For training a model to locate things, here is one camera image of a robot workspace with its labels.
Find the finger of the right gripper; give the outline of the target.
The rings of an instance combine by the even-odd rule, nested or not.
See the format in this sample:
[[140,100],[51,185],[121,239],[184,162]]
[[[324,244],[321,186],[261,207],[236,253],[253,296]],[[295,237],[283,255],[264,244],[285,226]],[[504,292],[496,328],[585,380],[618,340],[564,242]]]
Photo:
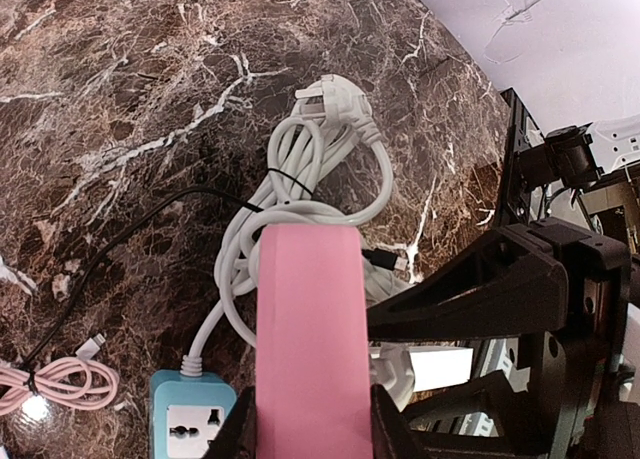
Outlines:
[[423,282],[367,311],[381,342],[516,337],[564,327],[569,279],[552,245],[523,225],[483,233]]
[[[494,421],[496,437],[419,431],[420,423],[482,412]],[[403,412],[428,458],[533,458],[535,407],[527,392],[516,392],[501,371],[413,403]]]

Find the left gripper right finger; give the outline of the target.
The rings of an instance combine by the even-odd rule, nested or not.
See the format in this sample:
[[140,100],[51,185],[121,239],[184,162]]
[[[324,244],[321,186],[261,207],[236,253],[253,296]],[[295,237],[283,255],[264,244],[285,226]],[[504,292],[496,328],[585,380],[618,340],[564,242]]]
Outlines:
[[370,388],[371,430],[375,459],[423,459],[427,455],[387,390]]

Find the pink triangular power strip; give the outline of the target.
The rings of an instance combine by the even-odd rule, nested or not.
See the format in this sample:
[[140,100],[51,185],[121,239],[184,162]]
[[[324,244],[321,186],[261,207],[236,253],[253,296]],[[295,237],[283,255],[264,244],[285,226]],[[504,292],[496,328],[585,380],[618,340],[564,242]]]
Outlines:
[[263,231],[256,337],[257,457],[372,457],[356,229],[279,224]]

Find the white power strip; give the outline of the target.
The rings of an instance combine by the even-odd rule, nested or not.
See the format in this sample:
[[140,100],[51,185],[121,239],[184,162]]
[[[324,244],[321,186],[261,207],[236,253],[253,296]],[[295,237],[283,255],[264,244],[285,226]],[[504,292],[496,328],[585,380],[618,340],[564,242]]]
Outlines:
[[412,346],[409,353],[415,374],[415,392],[463,384],[471,377],[472,348]]

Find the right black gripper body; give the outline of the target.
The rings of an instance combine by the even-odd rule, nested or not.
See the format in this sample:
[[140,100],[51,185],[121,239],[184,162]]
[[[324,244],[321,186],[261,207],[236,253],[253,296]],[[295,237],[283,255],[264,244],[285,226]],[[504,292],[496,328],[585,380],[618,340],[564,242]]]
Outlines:
[[530,379],[519,410],[522,458],[636,458],[639,408],[619,398],[623,341],[639,285],[629,247],[558,219],[525,226],[565,280],[564,318],[522,341]]

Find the teal power strip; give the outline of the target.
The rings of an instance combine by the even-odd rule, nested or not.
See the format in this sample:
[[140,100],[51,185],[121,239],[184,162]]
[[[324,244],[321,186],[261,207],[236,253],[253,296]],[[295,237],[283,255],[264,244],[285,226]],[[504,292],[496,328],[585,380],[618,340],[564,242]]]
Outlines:
[[237,400],[219,376],[184,376],[159,370],[150,379],[149,456],[153,459],[202,458]]

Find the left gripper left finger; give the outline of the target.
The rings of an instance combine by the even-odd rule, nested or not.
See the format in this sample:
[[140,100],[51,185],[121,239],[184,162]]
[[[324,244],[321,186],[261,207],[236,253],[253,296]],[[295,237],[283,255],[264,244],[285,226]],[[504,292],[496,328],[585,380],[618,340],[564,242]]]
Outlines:
[[239,395],[229,416],[210,442],[204,459],[255,459],[257,449],[256,388]]

